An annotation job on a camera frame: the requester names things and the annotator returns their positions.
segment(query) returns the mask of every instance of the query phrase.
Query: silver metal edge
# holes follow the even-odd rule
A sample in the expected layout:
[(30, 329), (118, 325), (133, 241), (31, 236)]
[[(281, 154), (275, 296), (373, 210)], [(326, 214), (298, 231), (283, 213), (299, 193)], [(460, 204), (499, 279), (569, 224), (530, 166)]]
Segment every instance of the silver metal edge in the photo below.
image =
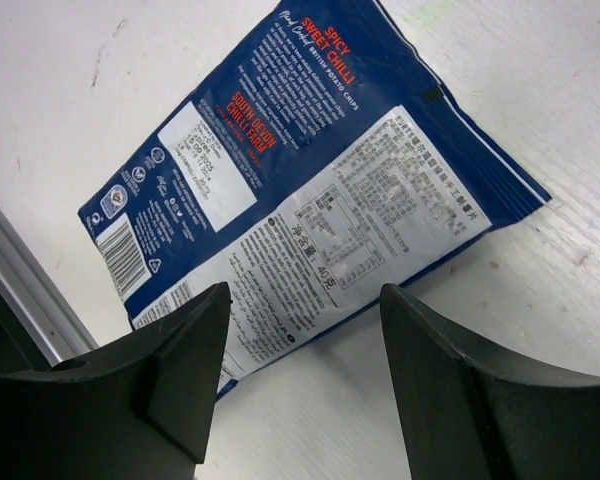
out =
[(0, 294), (51, 365), (98, 348), (1, 211)]

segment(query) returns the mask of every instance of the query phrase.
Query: snack package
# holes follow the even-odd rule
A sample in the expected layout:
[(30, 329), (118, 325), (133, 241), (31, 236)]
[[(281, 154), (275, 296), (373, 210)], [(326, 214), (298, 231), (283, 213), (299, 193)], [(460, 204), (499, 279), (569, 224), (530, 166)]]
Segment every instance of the snack package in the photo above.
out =
[(233, 298), (220, 393), (549, 195), (374, 0), (282, 0), (79, 211), (134, 329)]

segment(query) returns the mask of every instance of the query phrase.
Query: green stain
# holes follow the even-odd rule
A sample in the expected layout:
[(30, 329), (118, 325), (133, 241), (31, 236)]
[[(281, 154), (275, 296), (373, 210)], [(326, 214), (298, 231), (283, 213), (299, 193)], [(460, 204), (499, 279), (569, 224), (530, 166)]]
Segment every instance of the green stain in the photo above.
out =
[(409, 25), (431, 26), (436, 21), (444, 17), (455, 6), (454, 0), (444, 0), (443, 2), (423, 5), (413, 14), (404, 15), (402, 20)]

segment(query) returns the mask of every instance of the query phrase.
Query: blue chip bag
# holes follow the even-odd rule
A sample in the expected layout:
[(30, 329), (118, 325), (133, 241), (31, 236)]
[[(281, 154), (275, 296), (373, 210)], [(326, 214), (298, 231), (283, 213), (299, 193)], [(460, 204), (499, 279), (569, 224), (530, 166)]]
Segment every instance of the blue chip bag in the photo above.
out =
[(549, 200), (374, 0), (282, 0), (79, 211), (134, 329), (228, 281), (226, 392)]

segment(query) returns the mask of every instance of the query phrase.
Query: white table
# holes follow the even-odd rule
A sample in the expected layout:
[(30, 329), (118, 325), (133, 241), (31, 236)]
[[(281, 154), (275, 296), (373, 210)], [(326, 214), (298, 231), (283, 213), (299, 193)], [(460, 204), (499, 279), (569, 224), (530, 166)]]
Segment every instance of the white table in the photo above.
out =
[[(0, 2), (0, 207), (101, 344), (129, 327), (77, 209), (273, 6)], [(503, 345), (600, 375), (600, 0), (387, 6), (555, 198), (411, 291)], [(408, 478), (377, 316), (221, 401), (199, 480)]]

